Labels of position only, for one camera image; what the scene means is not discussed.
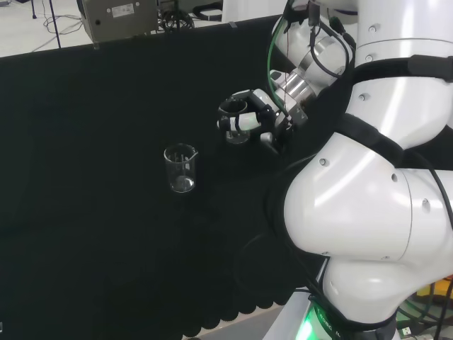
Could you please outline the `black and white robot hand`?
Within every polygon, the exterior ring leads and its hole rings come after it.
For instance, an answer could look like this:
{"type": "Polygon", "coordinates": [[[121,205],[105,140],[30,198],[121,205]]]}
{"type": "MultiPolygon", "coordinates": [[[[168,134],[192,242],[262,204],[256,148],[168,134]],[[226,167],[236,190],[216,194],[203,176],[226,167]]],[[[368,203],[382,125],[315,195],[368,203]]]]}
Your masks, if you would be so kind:
{"type": "Polygon", "coordinates": [[[296,130],[308,120],[302,107],[289,97],[284,113],[261,89],[236,92],[221,102],[217,128],[235,145],[259,141],[275,154],[282,154],[296,130]]]}

